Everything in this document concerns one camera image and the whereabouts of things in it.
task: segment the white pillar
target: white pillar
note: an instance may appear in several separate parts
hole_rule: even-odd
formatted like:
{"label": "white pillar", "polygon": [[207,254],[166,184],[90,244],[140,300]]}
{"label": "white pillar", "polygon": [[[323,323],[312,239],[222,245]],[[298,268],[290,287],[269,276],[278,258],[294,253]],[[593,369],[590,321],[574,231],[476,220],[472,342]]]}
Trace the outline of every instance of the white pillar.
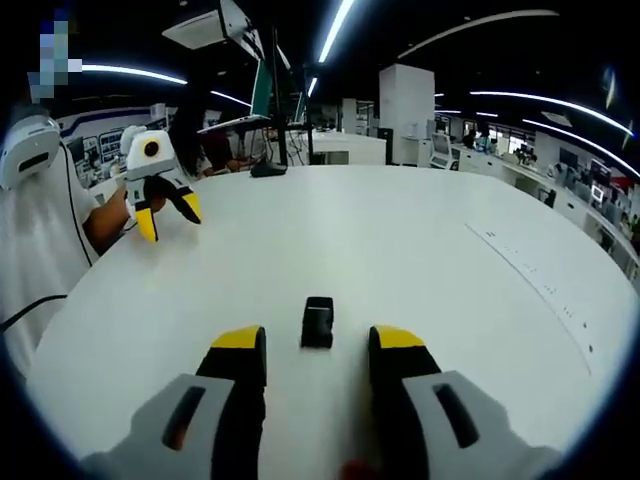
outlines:
{"label": "white pillar", "polygon": [[380,72],[380,127],[393,129],[393,163],[416,163],[417,140],[434,120],[433,72],[395,64]]}
{"label": "white pillar", "polygon": [[342,130],[344,133],[356,133],[358,108],[355,98],[342,99]]}
{"label": "white pillar", "polygon": [[456,137],[459,142],[464,137],[464,120],[459,117],[449,117],[449,135]]}

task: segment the person's arm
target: person's arm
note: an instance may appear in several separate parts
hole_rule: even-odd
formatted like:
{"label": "person's arm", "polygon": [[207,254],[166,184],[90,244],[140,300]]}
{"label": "person's arm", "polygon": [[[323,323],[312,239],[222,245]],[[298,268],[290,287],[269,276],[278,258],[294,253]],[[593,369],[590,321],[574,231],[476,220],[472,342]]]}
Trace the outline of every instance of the person's arm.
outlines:
{"label": "person's arm", "polygon": [[[126,185],[121,186],[107,203],[94,208],[82,225],[91,246],[99,254],[107,251],[129,220],[129,212],[125,203],[126,193]],[[165,202],[164,198],[152,198],[151,211],[157,212]]]}

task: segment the white shirt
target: white shirt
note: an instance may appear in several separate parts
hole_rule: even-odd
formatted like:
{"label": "white shirt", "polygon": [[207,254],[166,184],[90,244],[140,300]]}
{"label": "white shirt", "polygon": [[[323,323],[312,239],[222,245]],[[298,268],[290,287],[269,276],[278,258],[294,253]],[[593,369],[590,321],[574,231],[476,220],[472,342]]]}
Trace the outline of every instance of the white shirt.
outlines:
{"label": "white shirt", "polygon": [[[78,229],[93,263],[98,255],[82,224],[97,203],[80,186],[68,154]],[[73,225],[65,156],[60,148],[47,170],[28,177],[15,189],[0,189],[0,322],[42,297],[68,294],[88,269]],[[4,333],[9,354],[25,377],[51,317],[64,301],[36,307]]]}

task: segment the white table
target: white table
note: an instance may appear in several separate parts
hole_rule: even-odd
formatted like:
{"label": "white table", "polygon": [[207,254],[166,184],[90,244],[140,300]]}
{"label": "white table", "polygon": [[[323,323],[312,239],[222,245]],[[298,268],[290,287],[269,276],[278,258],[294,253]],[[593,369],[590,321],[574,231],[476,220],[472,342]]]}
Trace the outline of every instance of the white table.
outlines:
{"label": "white table", "polygon": [[[307,132],[288,132],[287,151],[294,158],[289,161],[290,165],[299,166],[309,164]],[[336,153],[345,152],[345,162],[348,165],[384,165],[386,159],[387,141],[380,138],[365,137],[364,135],[354,135],[340,132],[313,132],[313,152],[314,153]],[[278,144],[272,143],[272,159],[278,161]]]}
{"label": "white table", "polygon": [[[476,152],[458,145],[455,146],[455,149],[460,151],[461,172],[490,175],[533,196],[537,195],[540,187],[547,191],[555,190],[556,200],[553,209],[583,230],[596,242],[600,241],[603,230],[608,232],[608,235],[614,239],[612,250],[614,261],[627,278],[633,281],[640,267],[640,258],[629,239],[620,229],[612,225],[597,210],[589,206],[569,189],[558,185],[553,179],[541,175],[530,168],[514,165],[493,155]],[[522,179],[526,179],[528,184],[518,185],[518,182]]]}
{"label": "white table", "polygon": [[[255,323],[267,331],[263,479],[334,478],[343,462],[374,455],[372,324],[419,335],[443,370],[504,405],[525,441],[560,450],[587,428],[626,357],[638,308],[631,284],[582,232],[496,179],[309,167],[195,189],[202,225],[165,208],[159,242],[133,230],[45,332],[27,387],[79,458],[122,440],[136,409],[194,373],[220,333]],[[580,331],[472,228],[500,232],[545,272]],[[311,295],[333,297],[330,351],[299,349]]]}

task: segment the black cable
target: black cable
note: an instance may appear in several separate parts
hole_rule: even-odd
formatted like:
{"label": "black cable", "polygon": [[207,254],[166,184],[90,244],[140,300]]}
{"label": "black cable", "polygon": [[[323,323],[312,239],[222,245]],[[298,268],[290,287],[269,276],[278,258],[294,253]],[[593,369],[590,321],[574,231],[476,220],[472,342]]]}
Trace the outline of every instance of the black cable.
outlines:
{"label": "black cable", "polygon": [[266,134],[265,134],[265,137],[266,137],[267,147],[269,147],[269,161],[272,162],[273,161],[273,147],[271,146],[271,140],[269,139],[268,136],[266,136]]}
{"label": "black cable", "polygon": [[46,302],[50,302],[52,300],[60,300],[60,299],[63,299],[63,298],[67,298],[67,296],[66,295],[51,295],[51,296],[42,297],[41,299],[36,300],[31,305],[27,305],[22,310],[20,310],[18,313],[16,313],[15,315],[9,317],[8,320],[2,322],[0,324],[0,332],[1,333],[6,332],[18,320],[20,320],[27,313],[29,313],[31,310],[33,310],[34,308],[38,307],[39,305],[42,305],[43,303],[46,303]]}
{"label": "black cable", "polygon": [[64,143],[60,142],[60,146],[62,147],[62,151],[64,152],[65,163],[67,165],[67,189],[69,191],[69,205],[71,205],[71,215],[73,215],[73,226],[75,227],[76,233],[78,234],[78,240],[80,240],[80,245],[82,245],[84,256],[87,259],[89,266],[93,267],[93,263],[91,263],[91,259],[89,258],[89,254],[87,253],[87,248],[84,246],[82,235],[80,235],[80,229],[78,228],[78,219],[76,218],[76,210],[73,207],[73,195],[71,194],[71,173],[69,173],[69,154],[67,153],[67,148],[65,147]]}
{"label": "black cable", "polygon": [[[293,133],[291,133],[291,131],[289,131],[288,133],[289,133],[289,139],[291,140],[291,145],[293,146],[293,149],[296,152],[295,154],[298,156],[298,161],[300,162],[300,166],[304,167],[304,163],[302,162],[302,157],[300,156],[300,152],[302,150],[300,150],[296,145],[296,141],[293,139]],[[293,160],[293,155],[291,155],[291,163],[295,165],[295,162]]]}
{"label": "black cable", "polygon": [[300,162],[304,166],[304,161],[300,157],[300,153],[304,151],[304,144],[302,143],[302,132],[298,132],[298,144],[300,145],[300,147],[298,148],[298,158],[300,158]]}

